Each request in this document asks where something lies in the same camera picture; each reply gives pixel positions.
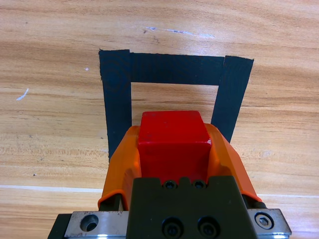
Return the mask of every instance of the black tape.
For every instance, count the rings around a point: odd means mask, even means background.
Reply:
[[[230,142],[254,60],[226,56],[211,124]]]
[[[131,82],[219,86],[211,123],[230,141],[253,60],[100,50],[109,158],[132,126]]]
[[[132,126],[130,51],[100,50],[99,55],[111,158]]]

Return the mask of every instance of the silver metal plate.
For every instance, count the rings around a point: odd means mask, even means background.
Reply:
[[[291,230],[280,209],[248,209],[258,239],[289,239]],[[74,212],[68,239],[125,239],[129,212]]]
[[[248,209],[258,239],[288,239],[291,230],[280,209]]]
[[[124,239],[129,212],[73,212],[64,237]]]

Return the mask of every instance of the wooden table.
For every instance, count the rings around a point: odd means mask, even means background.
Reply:
[[[99,49],[254,58],[231,144],[292,238],[319,238],[318,39],[317,1],[1,0],[0,238],[43,239],[57,214],[97,209]],[[176,109],[209,122],[216,90],[135,83],[134,123]]]

